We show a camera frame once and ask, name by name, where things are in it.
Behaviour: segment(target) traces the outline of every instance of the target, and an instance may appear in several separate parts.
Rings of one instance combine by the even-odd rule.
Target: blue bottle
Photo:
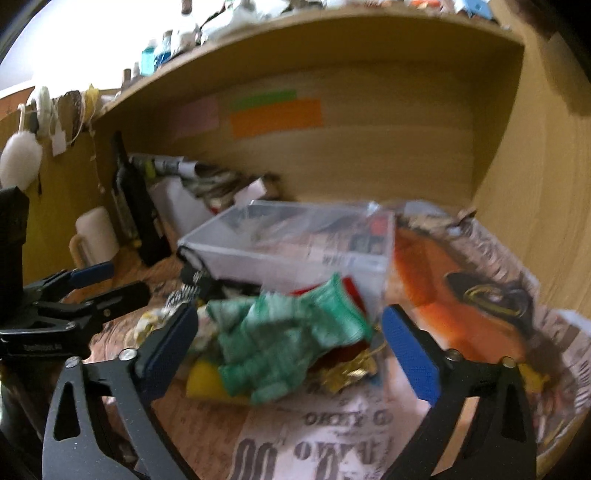
[[[162,36],[162,43],[154,50],[154,71],[158,70],[163,63],[170,58],[170,40],[173,36],[172,30],[167,30]]]
[[[154,73],[154,50],[157,42],[153,38],[148,42],[148,46],[142,51],[141,61],[139,63],[139,73],[144,77],[149,77]]]

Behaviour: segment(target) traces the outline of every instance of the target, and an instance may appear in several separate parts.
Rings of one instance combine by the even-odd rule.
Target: clear plastic box
[[[231,207],[181,238],[216,278],[289,293],[351,275],[374,316],[390,267],[391,212],[369,207],[256,201]],[[195,267],[199,268],[196,259]]]

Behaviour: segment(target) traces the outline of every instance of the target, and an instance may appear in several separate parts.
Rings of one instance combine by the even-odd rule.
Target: green cloth
[[[215,300],[207,312],[220,330],[223,385],[232,396],[251,393],[253,404],[294,391],[321,356],[373,333],[338,274],[300,297]]]

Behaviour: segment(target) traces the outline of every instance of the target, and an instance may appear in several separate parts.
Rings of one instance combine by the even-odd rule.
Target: black bottle
[[[139,257],[151,267],[172,254],[144,177],[130,162],[121,132],[111,139],[118,170],[113,178],[113,198],[125,234],[134,240]]]

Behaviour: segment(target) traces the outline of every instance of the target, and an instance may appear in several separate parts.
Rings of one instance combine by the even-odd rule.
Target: gold foil wrapper
[[[375,375],[378,373],[378,364],[372,356],[373,353],[366,349],[348,362],[342,362],[333,368],[321,370],[321,385],[334,394],[367,375]]]

